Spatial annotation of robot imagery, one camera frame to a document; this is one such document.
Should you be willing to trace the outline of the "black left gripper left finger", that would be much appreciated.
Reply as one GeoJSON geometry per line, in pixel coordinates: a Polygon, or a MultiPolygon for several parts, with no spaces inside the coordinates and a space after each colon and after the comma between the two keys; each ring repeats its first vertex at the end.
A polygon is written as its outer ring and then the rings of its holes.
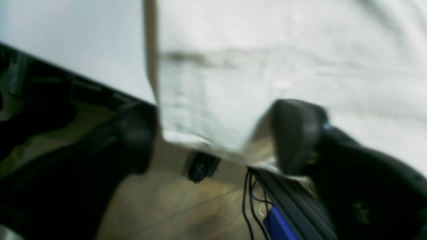
{"type": "Polygon", "coordinates": [[[94,240],[119,184],[149,166],[156,107],[137,103],[1,180],[1,227],[25,240],[94,240]]]}

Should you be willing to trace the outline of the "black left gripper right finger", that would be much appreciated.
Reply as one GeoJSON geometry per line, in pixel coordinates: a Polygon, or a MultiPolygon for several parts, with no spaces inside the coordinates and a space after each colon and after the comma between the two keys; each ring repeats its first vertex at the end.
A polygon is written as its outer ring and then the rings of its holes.
{"type": "Polygon", "coordinates": [[[315,184],[340,240],[425,240],[426,177],[363,146],[321,106],[277,100],[272,130],[279,170],[315,184]]]}

